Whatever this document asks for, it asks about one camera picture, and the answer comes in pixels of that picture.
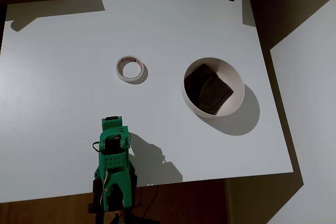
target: white table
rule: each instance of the white table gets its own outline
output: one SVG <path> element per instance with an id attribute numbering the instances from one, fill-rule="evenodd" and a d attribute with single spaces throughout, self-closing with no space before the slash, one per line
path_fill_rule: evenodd
<path id="1" fill-rule="evenodd" d="M 292 172 L 257 30 L 242 24 L 242 0 L 102 1 L 103 12 L 38 18 L 19 32 L 6 22 L 1 202 L 91 192 L 98 165 L 91 144 L 112 115 L 136 134 L 138 186 Z M 144 83 L 116 76 L 126 55 L 147 66 Z M 243 108 L 207 121 L 214 127 L 182 98 L 185 70 L 204 57 L 229 62 L 248 87 Z"/>

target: dark green cloth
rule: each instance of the dark green cloth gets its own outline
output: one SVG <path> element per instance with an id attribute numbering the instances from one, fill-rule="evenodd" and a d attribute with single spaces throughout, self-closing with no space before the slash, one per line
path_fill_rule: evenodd
<path id="1" fill-rule="evenodd" d="M 216 115 L 233 90 L 206 64 L 202 64 L 184 80 L 185 92 L 200 110 Z"/>

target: wooden floor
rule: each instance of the wooden floor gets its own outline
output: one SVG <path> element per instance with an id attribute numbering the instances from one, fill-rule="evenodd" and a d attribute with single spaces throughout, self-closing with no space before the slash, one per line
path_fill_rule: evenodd
<path id="1" fill-rule="evenodd" d="M 137 188 L 134 214 L 161 224 L 228 223 L 223 179 Z M 93 194 L 0 204 L 1 224 L 94 223 L 88 213 Z M 105 214 L 105 223 L 111 218 Z"/>

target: cable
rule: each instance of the cable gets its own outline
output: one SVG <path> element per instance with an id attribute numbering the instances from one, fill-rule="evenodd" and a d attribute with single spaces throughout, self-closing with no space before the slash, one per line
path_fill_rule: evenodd
<path id="1" fill-rule="evenodd" d="M 94 150 L 95 150 L 96 152 L 100 152 L 99 150 L 97 150 L 97 149 L 94 147 L 95 144 L 99 144 L 99 142 L 94 142 L 94 143 L 92 144 L 92 148 L 94 148 Z"/>
<path id="2" fill-rule="evenodd" d="M 142 189 L 143 189 L 143 187 L 141 187 L 139 203 L 138 203 L 136 206 L 134 206 L 134 208 L 137 208 L 137 207 L 140 207 L 140 206 L 142 207 L 142 204 L 141 204 L 141 199 L 142 199 Z"/>
<path id="3" fill-rule="evenodd" d="M 158 191 L 159 191 L 159 186 L 156 187 L 156 193 L 155 193 L 155 196 L 154 196 L 154 198 L 152 199 L 152 201 L 149 203 L 149 205 L 147 206 L 147 209 L 146 209 L 145 213 L 143 214 L 143 218 L 145 218 L 148 209 L 150 208 L 150 206 L 152 205 L 152 203 L 155 201 L 156 197 L 158 196 Z"/>

